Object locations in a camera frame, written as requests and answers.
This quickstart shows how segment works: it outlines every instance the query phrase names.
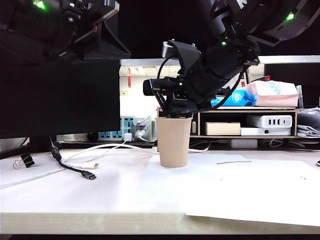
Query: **wooden shelf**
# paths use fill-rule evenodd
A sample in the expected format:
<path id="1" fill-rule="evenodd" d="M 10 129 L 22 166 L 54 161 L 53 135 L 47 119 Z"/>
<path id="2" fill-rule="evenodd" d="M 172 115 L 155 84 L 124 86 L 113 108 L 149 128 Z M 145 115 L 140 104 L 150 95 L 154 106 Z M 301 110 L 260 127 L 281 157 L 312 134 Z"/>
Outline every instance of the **wooden shelf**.
<path id="1" fill-rule="evenodd" d="M 198 112 L 193 115 L 193 122 L 196 122 L 196 131 L 190 133 L 190 138 L 205 138 L 205 139 L 300 139 L 297 136 L 297 120 L 298 112 L 303 110 L 302 108 L 290 108 L 290 107 L 255 107 L 255 106 L 242 106 L 242 107 L 223 107 L 222 109 L 216 109 L 211 111 Z M 162 110 L 158 108 L 158 116 L 161 115 Z M 203 135 L 202 130 L 204 122 L 240 122 L 241 125 L 245 125 L 246 115 L 291 115 L 292 127 L 291 135 Z"/>

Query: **white paper sheet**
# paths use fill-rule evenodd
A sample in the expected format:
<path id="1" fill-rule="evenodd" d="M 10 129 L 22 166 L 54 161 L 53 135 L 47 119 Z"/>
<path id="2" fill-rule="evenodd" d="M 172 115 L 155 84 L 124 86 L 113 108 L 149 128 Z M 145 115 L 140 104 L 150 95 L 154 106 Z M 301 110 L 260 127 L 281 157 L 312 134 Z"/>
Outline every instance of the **white paper sheet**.
<path id="1" fill-rule="evenodd" d="M 320 171 L 301 161 L 246 161 L 242 156 L 193 154 L 188 166 L 164 168 L 152 157 L 138 202 L 176 202 L 187 215 L 320 226 Z"/>
<path id="2" fill-rule="evenodd" d="M 136 202 L 185 203 L 190 190 L 215 183 L 220 179 L 218 169 L 225 161 L 247 161 L 240 155 L 193 153 L 188 155 L 185 167 L 163 167 L 160 156 L 153 156 L 137 188 Z M 250 162 L 237 164 L 248 165 Z"/>

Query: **beige paper cup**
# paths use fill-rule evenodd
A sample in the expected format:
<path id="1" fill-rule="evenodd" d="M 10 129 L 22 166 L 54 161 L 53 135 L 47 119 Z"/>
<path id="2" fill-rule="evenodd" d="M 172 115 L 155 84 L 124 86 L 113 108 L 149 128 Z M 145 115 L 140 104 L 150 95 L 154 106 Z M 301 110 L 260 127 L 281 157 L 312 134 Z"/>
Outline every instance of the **beige paper cup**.
<path id="1" fill-rule="evenodd" d="M 179 168 L 187 165 L 191 120 L 191 117 L 155 119 L 161 166 Z"/>

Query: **computer monitor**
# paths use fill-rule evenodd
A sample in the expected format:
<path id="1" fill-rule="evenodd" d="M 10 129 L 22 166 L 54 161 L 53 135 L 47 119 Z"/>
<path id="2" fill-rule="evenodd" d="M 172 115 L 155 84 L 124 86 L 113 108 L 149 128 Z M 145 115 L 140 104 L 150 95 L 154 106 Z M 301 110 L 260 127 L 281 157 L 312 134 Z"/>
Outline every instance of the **computer monitor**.
<path id="1" fill-rule="evenodd" d="M 117 131 L 119 60 L 0 64 L 0 139 Z"/>
<path id="2" fill-rule="evenodd" d="M 264 75 L 275 81 L 301 85 L 303 106 L 319 106 L 320 63 L 265 64 Z"/>

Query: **black cable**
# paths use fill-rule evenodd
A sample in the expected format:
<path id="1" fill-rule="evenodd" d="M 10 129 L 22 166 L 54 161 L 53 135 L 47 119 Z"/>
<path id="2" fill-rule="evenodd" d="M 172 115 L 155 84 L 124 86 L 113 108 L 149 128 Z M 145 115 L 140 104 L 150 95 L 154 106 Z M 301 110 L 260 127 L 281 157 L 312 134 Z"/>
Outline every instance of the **black cable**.
<path id="1" fill-rule="evenodd" d="M 159 71 L 158 71 L 158 75 L 157 75 L 157 77 L 156 77 L 157 79 L 160 78 L 161 70 L 162 70 L 162 68 L 164 67 L 164 65 L 166 64 L 166 62 L 168 62 L 168 60 L 169 60 L 169 59 L 172 59 L 173 57 L 174 57 L 174 55 L 168 56 L 168 57 L 161 63 L 160 68 L 159 68 Z"/>
<path id="2" fill-rule="evenodd" d="M 93 179 L 97 178 L 96 175 L 94 175 L 93 173 L 91 173 L 89 171 L 84 171 L 84 170 L 80 170 L 80 169 L 76 169 L 76 168 L 64 165 L 61 161 L 62 156 L 60 154 L 59 149 L 54 145 L 50 136 L 49 136 L 49 139 L 51 141 L 51 146 L 50 146 L 51 154 L 57 160 L 57 162 L 59 163 L 59 165 L 61 167 L 65 168 L 65 169 L 69 169 L 69 170 L 77 172 L 77 173 L 81 173 L 82 176 L 84 176 L 86 179 L 89 179 L 89 180 L 93 180 Z"/>
<path id="3" fill-rule="evenodd" d="M 214 3 L 212 4 L 210 13 L 209 13 L 209 20 L 211 20 L 213 18 L 213 15 L 215 14 L 215 11 L 218 7 L 220 0 L 215 0 Z"/>
<path id="4" fill-rule="evenodd" d="M 231 94 L 234 92 L 234 90 L 236 90 L 237 86 L 240 83 L 240 80 L 242 79 L 242 77 L 244 76 L 244 72 L 248 69 L 248 67 L 244 67 L 243 70 L 240 72 L 239 77 L 237 79 L 237 81 L 235 82 L 235 84 L 233 85 L 233 87 L 230 89 L 230 91 L 227 93 L 227 95 L 225 95 L 224 99 L 222 99 L 221 102 L 219 102 L 217 105 L 213 106 L 210 110 L 215 110 L 219 107 L 221 107 L 227 100 L 228 98 L 231 96 Z"/>

